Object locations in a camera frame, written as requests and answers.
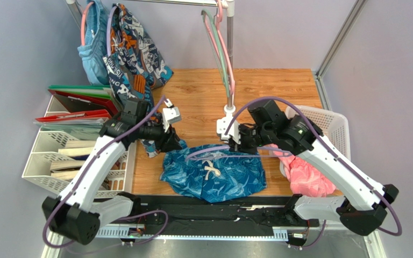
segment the blue patterned cloth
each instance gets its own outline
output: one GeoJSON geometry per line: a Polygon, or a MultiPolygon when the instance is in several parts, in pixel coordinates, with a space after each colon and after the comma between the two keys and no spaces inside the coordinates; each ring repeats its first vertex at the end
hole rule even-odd
{"type": "MultiPolygon", "coordinates": [[[[185,161],[186,157],[196,151],[221,145],[202,145],[188,148],[181,140],[182,150],[168,152],[163,159],[163,172],[160,180],[168,182],[172,189],[181,195],[204,199],[210,203],[223,202],[239,197],[246,197],[260,192],[267,187],[265,171],[260,158],[225,157],[211,160],[213,167],[220,171],[205,176],[210,167],[208,162],[185,161]]],[[[247,155],[228,150],[218,150],[200,154],[197,157],[218,157],[224,155],[247,155]]]]}
{"type": "Polygon", "coordinates": [[[84,46],[77,48],[82,65],[91,85],[109,85],[108,72],[103,62],[106,55],[106,24],[108,11],[101,1],[93,0],[86,17],[86,34],[84,46]]]}
{"type": "MultiPolygon", "coordinates": [[[[138,19],[122,4],[116,6],[111,18],[110,56],[103,57],[108,70],[109,84],[114,95],[125,105],[128,98],[149,102],[148,112],[154,108],[152,90],[164,86],[173,71],[138,19]]],[[[156,112],[149,124],[162,121],[156,112]]],[[[152,140],[141,140],[149,157],[158,155],[152,140]]]]}

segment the gray wall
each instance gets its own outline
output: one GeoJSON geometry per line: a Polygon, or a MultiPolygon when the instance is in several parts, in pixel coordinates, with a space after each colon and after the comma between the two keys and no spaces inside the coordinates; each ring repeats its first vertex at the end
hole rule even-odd
{"type": "Polygon", "coordinates": [[[0,257],[39,257],[48,192],[21,179],[50,84],[87,82],[64,1],[0,0],[0,257]]]}
{"type": "MultiPolygon", "coordinates": [[[[116,2],[102,0],[111,7],[116,2]]],[[[236,0],[234,66],[316,70],[355,0],[236,0]]],[[[200,6],[121,1],[175,68],[214,68],[200,6]]],[[[226,38],[226,19],[221,23],[226,38]]]]}
{"type": "Polygon", "coordinates": [[[413,1],[368,1],[324,83],[349,119],[353,162],[401,191],[403,235],[382,234],[388,257],[413,257],[413,1]]]}

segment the white robotic arm link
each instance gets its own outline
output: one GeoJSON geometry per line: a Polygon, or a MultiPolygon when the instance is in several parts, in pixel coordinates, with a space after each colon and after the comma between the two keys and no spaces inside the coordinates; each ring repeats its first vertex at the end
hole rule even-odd
{"type": "Polygon", "coordinates": [[[318,137],[307,125],[306,118],[295,116],[288,119],[272,98],[261,98],[263,100],[248,104],[254,125],[238,125],[235,119],[231,120],[232,130],[229,132],[240,133],[239,142],[229,135],[227,142],[231,151],[254,154],[257,147],[276,144],[281,150],[312,164],[344,194],[324,198],[293,195],[296,201],[291,202],[294,206],[290,209],[300,218],[338,221],[360,235],[369,235],[379,228],[387,215],[386,208],[390,208],[389,204],[397,197],[398,189],[367,176],[344,157],[313,122],[307,119],[318,137]]]}
{"type": "Polygon", "coordinates": [[[136,98],[130,98],[124,111],[104,124],[92,153],[75,178],[57,198],[47,197],[42,204],[46,225],[51,231],[86,245],[100,227],[141,213],[140,198],[126,192],[102,203],[93,202],[111,167],[131,143],[146,139],[153,140],[161,152],[181,149],[180,139],[172,127],[181,120],[181,115],[170,100],[165,100],[165,104],[162,122],[157,125],[144,124],[151,116],[146,114],[149,102],[136,98]]]}

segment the desk file organizer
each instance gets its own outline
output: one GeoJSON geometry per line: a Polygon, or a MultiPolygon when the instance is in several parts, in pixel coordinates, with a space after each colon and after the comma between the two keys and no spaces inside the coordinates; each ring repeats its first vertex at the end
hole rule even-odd
{"type": "MultiPolygon", "coordinates": [[[[69,113],[57,99],[52,97],[44,117],[56,114],[69,113]]],[[[56,160],[71,160],[71,158],[57,152],[59,148],[65,147],[68,140],[83,139],[78,139],[61,131],[38,131],[22,178],[58,195],[69,182],[51,177],[51,163],[56,160]]],[[[95,198],[110,198],[121,191],[132,192],[136,151],[136,143],[131,144],[127,152],[119,158],[121,165],[122,162],[126,162],[125,169],[120,167],[119,170],[111,170],[107,176],[107,179],[113,182],[111,190],[98,191],[95,198]],[[124,181],[123,189],[113,190],[114,184],[119,184],[119,181],[124,181]]]]}

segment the red folder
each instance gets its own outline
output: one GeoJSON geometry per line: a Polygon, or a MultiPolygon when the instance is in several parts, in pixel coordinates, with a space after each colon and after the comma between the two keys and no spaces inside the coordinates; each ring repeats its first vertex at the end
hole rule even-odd
{"type": "Polygon", "coordinates": [[[84,119],[84,118],[108,118],[111,119],[111,115],[106,109],[93,110],[93,111],[81,111],[70,114],[57,114],[49,117],[36,118],[38,122],[58,122],[74,119],[84,119]]]}
{"type": "Polygon", "coordinates": [[[110,99],[105,99],[105,98],[97,98],[97,97],[89,97],[89,96],[84,96],[84,95],[78,95],[70,92],[63,92],[59,90],[48,90],[52,95],[60,95],[64,97],[71,97],[75,98],[78,100],[82,100],[85,102],[92,102],[94,104],[103,106],[104,109],[107,109],[111,115],[116,115],[119,111],[117,110],[116,106],[114,106],[114,103],[110,99]]]}

